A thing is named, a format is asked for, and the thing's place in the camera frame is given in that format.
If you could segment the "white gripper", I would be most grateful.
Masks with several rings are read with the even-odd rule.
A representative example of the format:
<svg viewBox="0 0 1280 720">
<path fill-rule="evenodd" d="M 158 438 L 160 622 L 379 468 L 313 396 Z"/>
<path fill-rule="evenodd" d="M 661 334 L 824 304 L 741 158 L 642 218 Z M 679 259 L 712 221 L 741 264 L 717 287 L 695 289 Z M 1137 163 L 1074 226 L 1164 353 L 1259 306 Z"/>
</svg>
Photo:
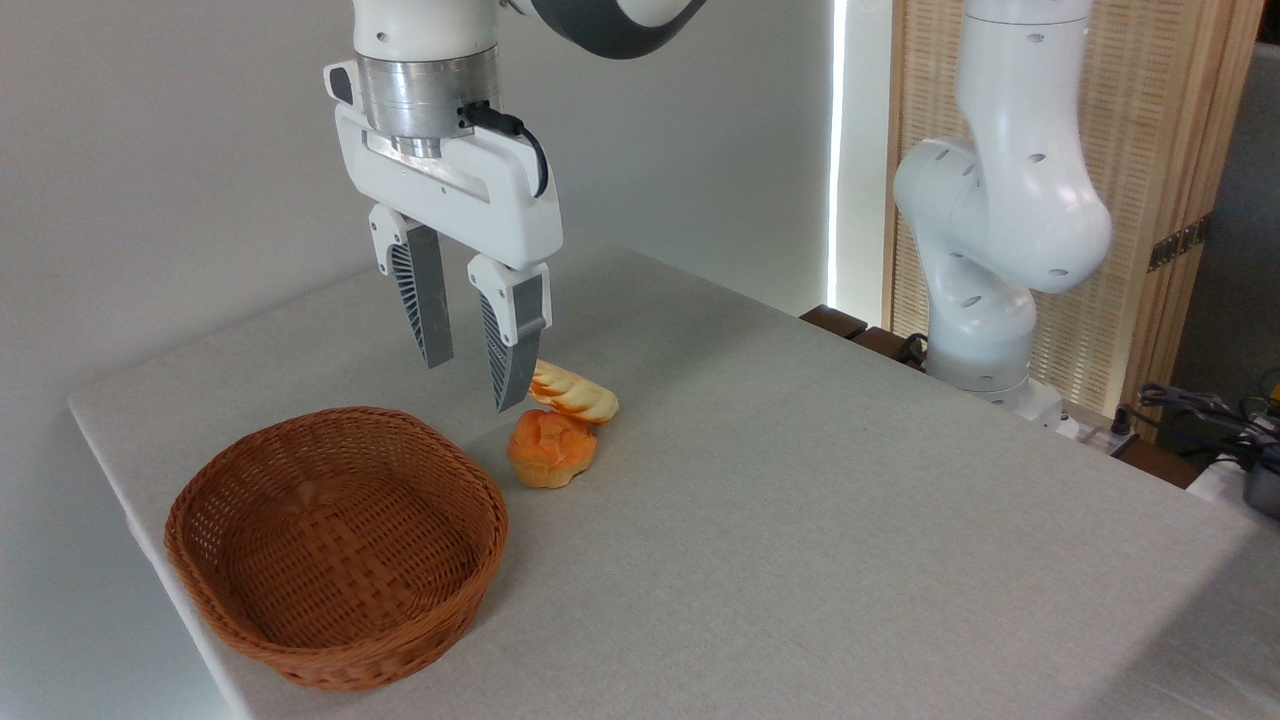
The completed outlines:
<svg viewBox="0 0 1280 720">
<path fill-rule="evenodd" d="M 438 158 L 404 154 L 367 123 L 355 72 L 355 61 L 330 64 L 324 83 L 347 173 L 380 202 L 367 218 L 379 270 L 396 282 L 422 360 L 435 368 L 454 356 L 436 231 L 480 252 L 467 273 L 481 300 L 495 410 L 504 413 L 526 398 L 540 334 L 552 325 L 541 261 L 561 250 L 564 231 L 550 169 L 527 140 L 488 128 L 443 138 Z"/>
</svg>

